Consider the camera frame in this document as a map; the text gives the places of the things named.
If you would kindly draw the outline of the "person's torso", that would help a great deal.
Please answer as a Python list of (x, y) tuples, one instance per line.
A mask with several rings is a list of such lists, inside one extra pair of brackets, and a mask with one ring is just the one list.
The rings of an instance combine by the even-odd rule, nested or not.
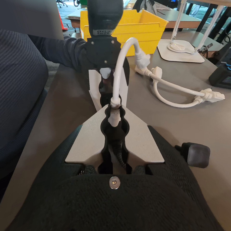
[(0, 30), (0, 200), (46, 97), (45, 59), (27, 34)]

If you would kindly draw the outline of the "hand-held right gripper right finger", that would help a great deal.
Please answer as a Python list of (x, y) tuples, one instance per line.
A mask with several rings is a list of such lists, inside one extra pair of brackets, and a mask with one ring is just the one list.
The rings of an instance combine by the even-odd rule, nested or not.
[(122, 119), (128, 125), (124, 138), (125, 151), (128, 153), (127, 164), (135, 170), (137, 166), (164, 163), (148, 125), (125, 106), (122, 106), (122, 109)]

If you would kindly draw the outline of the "black battery charging case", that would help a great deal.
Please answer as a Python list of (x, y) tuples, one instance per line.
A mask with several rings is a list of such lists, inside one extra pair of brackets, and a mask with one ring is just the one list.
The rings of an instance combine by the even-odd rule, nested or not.
[(209, 76), (209, 83), (214, 87), (231, 89), (231, 46), (223, 47), (210, 61), (217, 68)]

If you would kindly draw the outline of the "person's left forearm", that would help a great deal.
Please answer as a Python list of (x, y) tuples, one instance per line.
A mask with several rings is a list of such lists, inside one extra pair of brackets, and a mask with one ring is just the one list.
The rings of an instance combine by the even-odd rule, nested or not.
[(88, 60), (86, 41), (64, 35), (64, 40), (28, 35), (41, 55), (48, 61), (59, 63), (76, 71), (85, 73), (94, 65)]

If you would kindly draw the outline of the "white board stand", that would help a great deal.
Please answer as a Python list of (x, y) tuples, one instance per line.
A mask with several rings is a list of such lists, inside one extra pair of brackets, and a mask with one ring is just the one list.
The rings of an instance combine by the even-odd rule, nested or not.
[(183, 14), (184, 7), (186, 5), (186, 0), (181, 1), (180, 10), (178, 13), (178, 18), (175, 23), (171, 39), (160, 39), (157, 48), (162, 59), (172, 62), (188, 62), (188, 63), (203, 63), (204, 59), (199, 54), (200, 49), (204, 45), (207, 37), (212, 31), (213, 25), (218, 19), (222, 9), (225, 6), (230, 7), (230, 0), (202, 0), (202, 2), (207, 2), (210, 4), (218, 5), (217, 11), (215, 12), (208, 28), (206, 29), (199, 45), (194, 48), (188, 41), (176, 40), (177, 30), (180, 23), (181, 16)]

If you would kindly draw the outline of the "black angled plug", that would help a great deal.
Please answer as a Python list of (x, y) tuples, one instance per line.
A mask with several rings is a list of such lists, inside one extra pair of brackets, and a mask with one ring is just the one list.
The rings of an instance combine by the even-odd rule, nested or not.
[(210, 148), (208, 146), (187, 142), (181, 146), (175, 145), (175, 149), (180, 152), (189, 166), (197, 168), (208, 167), (210, 158)]

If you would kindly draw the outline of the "yellow plastic bin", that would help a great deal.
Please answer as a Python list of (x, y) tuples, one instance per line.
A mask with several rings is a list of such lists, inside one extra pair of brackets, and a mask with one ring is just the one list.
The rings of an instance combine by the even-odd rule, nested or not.
[[(117, 41), (121, 43), (120, 51), (122, 51), (122, 47), (125, 48), (125, 43), (132, 38), (139, 43), (138, 46), (145, 54), (153, 54), (167, 23), (168, 21), (146, 10), (142, 10), (140, 13), (136, 10), (125, 10), (112, 37), (116, 37)], [(80, 13), (80, 29), (84, 40), (91, 37), (87, 10)]]

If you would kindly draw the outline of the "wooden-edged table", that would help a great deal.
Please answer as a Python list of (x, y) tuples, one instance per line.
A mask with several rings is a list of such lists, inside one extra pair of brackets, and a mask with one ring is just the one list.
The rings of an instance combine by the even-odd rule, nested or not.
[[(170, 10), (157, 10), (157, 16), (168, 21), (166, 28), (173, 29), (178, 18), (178, 11)], [(197, 28), (201, 20), (192, 16), (182, 14), (178, 28)]]

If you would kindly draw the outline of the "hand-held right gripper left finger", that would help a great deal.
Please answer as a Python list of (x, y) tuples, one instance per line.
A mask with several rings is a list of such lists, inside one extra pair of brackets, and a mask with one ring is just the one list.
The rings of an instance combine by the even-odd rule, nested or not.
[(66, 163), (94, 166), (99, 174), (111, 173), (111, 155), (104, 129), (110, 115), (110, 105), (105, 105), (86, 120), (65, 159)]

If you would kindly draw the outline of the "orange traffic cone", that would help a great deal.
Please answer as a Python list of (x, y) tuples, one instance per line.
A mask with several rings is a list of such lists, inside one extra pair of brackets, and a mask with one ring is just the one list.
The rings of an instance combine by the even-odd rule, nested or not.
[(67, 29), (66, 27), (64, 27), (63, 22), (62, 22), (62, 19), (61, 19), (61, 16), (60, 16), (60, 13), (59, 13), (59, 17), (60, 17), (60, 22), (61, 22), (62, 31), (63, 31), (63, 32), (66, 32), (68, 29)]

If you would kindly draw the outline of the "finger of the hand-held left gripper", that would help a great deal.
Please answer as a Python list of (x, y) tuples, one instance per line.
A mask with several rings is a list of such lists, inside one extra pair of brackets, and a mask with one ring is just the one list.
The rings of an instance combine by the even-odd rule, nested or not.
[(102, 80), (101, 74), (96, 70), (89, 70), (89, 93), (94, 103), (96, 111), (99, 111), (102, 108), (100, 103), (101, 94), (99, 91), (99, 85)]
[(120, 78), (120, 87), (119, 87), (119, 96), (121, 97), (121, 105), (125, 107), (127, 104), (127, 95), (128, 95), (128, 85), (126, 82), (124, 69), (122, 68), (121, 78)]

